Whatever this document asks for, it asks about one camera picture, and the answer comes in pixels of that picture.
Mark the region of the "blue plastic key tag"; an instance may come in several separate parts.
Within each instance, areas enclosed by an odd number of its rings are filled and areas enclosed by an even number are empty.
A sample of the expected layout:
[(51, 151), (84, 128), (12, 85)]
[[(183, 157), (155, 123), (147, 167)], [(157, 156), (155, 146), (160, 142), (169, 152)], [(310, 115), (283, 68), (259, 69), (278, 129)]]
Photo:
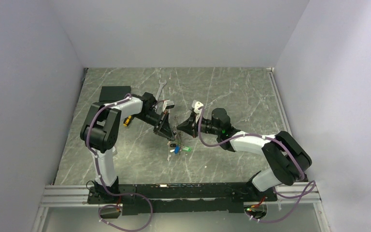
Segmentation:
[(170, 150), (170, 152), (174, 154), (178, 154), (179, 152), (181, 152), (181, 147), (176, 146), (174, 149)]

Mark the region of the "green plastic key tag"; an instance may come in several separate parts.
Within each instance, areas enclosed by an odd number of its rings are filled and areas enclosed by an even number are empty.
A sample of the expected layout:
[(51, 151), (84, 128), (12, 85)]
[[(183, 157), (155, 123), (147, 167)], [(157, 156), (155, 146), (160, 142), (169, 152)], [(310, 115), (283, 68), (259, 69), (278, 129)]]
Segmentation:
[(190, 147), (187, 147), (187, 146), (182, 146), (181, 147), (181, 150), (182, 151), (185, 151), (185, 152), (190, 152), (191, 151), (191, 148)]

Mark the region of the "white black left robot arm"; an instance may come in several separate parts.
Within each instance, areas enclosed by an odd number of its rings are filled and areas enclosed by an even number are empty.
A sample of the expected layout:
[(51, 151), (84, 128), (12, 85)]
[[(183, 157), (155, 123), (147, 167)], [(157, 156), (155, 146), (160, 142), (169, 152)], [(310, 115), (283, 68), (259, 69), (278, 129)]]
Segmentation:
[(154, 134), (169, 141), (175, 140), (168, 121), (169, 113), (158, 114), (154, 110), (157, 100), (151, 93), (135, 95), (128, 93), (115, 102), (99, 101), (93, 103), (88, 111), (80, 132), (80, 138), (92, 154), (97, 184), (103, 186), (100, 196), (113, 203), (119, 198), (118, 176), (113, 165), (113, 147), (117, 141), (119, 127), (129, 116), (135, 117), (151, 126)]

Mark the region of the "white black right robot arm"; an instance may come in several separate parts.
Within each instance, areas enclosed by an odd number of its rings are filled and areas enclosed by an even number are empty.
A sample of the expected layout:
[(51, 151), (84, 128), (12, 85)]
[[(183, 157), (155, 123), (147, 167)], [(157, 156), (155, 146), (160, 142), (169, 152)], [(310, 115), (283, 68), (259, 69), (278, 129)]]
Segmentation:
[(269, 168), (254, 174), (247, 182), (247, 195), (258, 201), (266, 190), (280, 184), (291, 186), (305, 178), (312, 159), (287, 131), (276, 135), (247, 133), (232, 126), (224, 108), (215, 108), (211, 118), (205, 119), (202, 108), (193, 109), (190, 117), (178, 125), (178, 130), (196, 138), (202, 134), (217, 136), (216, 146), (231, 152), (262, 155)]

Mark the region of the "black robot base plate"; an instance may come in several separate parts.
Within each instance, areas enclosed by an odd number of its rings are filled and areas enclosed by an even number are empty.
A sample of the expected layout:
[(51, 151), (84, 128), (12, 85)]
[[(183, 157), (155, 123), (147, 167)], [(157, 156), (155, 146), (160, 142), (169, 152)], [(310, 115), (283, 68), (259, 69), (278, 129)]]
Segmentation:
[(89, 188), (88, 204), (120, 205), (122, 214), (214, 212), (240, 213), (253, 203), (275, 202), (272, 189), (258, 192), (245, 182), (182, 184), (119, 184), (112, 195), (95, 184)]

